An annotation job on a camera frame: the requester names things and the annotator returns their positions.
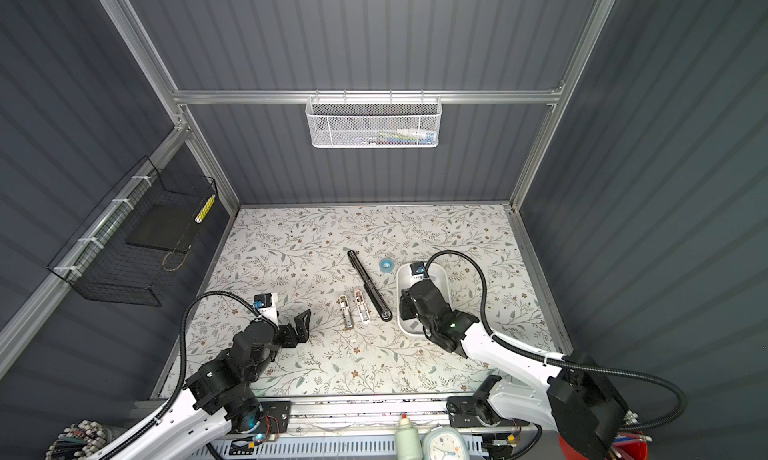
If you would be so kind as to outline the black stapler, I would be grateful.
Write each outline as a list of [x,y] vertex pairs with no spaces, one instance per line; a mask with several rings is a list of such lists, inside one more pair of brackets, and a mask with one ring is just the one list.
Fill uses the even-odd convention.
[[348,250],[346,252],[346,255],[353,269],[360,276],[363,282],[364,290],[366,291],[368,297],[370,298],[372,305],[374,306],[374,309],[376,310],[381,320],[384,322],[391,322],[393,320],[392,311],[385,303],[383,297],[381,296],[380,292],[378,291],[375,284],[373,283],[373,280],[371,279],[368,272],[363,267],[356,252],[354,250]]

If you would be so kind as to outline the beige staple box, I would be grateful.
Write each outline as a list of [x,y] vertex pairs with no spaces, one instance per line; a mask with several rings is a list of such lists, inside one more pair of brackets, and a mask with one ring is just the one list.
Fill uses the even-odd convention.
[[339,297],[338,305],[343,317],[343,329],[345,331],[352,330],[354,328],[354,320],[351,314],[348,299],[345,295],[341,295]]

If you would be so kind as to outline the pink staple box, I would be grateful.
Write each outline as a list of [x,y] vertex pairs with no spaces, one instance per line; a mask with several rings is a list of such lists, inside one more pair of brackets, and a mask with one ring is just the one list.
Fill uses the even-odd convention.
[[371,316],[370,316],[370,311],[368,309],[368,306],[365,302],[363,293],[360,289],[355,289],[353,292],[353,295],[354,295],[355,304],[357,306],[358,313],[360,316],[360,321],[364,325],[368,325],[371,322]]

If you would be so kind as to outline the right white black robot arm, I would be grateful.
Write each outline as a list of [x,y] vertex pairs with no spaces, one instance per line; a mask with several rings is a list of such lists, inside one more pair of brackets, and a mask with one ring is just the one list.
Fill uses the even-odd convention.
[[[441,252],[397,271],[398,318],[418,322],[423,337],[440,349],[497,369],[473,394],[470,407],[483,424],[524,420],[554,429],[586,459],[608,457],[618,435],[647,432],[677,420],[688,399],[674,383],[655,375],[599,366],[584,352],[565,355],[533,347],[495,331],[487,319],[488,285],[480,281],[481,307],[473,315],[452,307],[445,295],[447,274],[437,264]],[[637,422],[612,378],[653,384],[669,391],[674,407]]]

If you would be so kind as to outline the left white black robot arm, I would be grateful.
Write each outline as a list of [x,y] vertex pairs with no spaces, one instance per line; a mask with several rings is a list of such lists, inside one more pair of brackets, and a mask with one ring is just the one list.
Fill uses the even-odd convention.
[[270,294],[252,301],[225,291],[209,291],[194,302],[213,296],[231,299],[254,318],[232,340],[229,348],[204,363],[187,379],[180,378],[170,397],[154,412],[90,459],[186,459],[201,448],[219,459],[213,442],[228,435],[255,444],[275,440],[286,431],[290,407],[264,407],[251,389],[283,349],[309,340],[311,311],[281,325]]

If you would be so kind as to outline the white plastic tray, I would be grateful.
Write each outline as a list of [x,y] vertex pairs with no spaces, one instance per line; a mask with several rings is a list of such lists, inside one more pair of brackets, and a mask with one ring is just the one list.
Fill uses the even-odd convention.
[[422,337],[420,314],[441,313],[452,307],[448,276],[439,265],[425,272],[423,262],[401,266],[396,273],[397,323],[409,337]]

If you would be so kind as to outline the blue tape roll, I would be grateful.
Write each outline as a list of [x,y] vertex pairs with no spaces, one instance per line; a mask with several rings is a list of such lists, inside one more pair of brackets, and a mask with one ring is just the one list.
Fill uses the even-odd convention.
[[379,269],[382,273],[390,273],[394,269],[394,262],[391,259],[383,258],[379,262]]

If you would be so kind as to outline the floral table mat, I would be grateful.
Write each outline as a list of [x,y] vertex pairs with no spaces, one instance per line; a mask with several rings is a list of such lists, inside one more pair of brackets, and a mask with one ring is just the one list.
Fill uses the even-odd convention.
[[284,321],[310,310],[310,338],[280,352],[255,383],[261,396],[462,392],[489,373],[485,363],[448,354],[396,321],[373,316],[344,325],[341,296],[362,285],[347,254],[354,251],[386,304],[398,304],[396,266],[431,260],[448,275],[454,308],[477,313],[486,298],[496,331],[552,350],[554,330],[540,307],[520,248],[501,205],[427,205],[242,210],[213,266],[187,331],[187,359],[176,360],[162,393],[180,371],[195,372],[230,346],[250,321],[240,301],[276,297]]

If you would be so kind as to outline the mint alarm clock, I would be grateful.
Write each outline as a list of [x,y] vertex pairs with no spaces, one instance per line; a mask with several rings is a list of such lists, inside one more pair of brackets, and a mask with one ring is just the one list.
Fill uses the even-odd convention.
[[424,460],[469,460],[470,451],[464,437],[451,427],[439,427],[422,441]]

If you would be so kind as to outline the green glue bottle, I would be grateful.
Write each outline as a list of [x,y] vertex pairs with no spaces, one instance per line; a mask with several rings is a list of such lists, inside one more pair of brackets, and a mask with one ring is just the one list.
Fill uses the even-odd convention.
[[398,460],[422,460],[423,450],[418,429],[403,413],[394,435],[396,458]]

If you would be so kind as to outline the yellow marker pen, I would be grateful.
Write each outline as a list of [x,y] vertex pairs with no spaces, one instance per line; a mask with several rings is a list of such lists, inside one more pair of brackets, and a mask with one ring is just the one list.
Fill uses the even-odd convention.
[[196,214],[194,221],[196,224],[201,224],[205,218],[207,217],[208,213],[212,209],[213,205],[216,202],[216,194],[211,195],[206,202],[202,205],[198,213]]

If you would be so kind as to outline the jar of coloured pencils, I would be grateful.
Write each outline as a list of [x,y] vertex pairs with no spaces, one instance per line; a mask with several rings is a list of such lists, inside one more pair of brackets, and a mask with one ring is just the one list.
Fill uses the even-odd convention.
[[82,420],[79,423],[73,423],[65,428],[48,447],[45,459],[84,459],[125,432],[125,428],[104,425],[96,421]]

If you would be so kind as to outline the red pencil cup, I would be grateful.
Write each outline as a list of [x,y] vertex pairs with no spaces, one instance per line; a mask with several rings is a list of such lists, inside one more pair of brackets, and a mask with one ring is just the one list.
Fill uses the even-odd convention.
[[[623,434],[615,438],[606,459],[647,460],[649,444],[652,437],[645,434]],[[559,438],[560,448],[568,460],[586,460],[586,457],[574,450],[562,437]]]

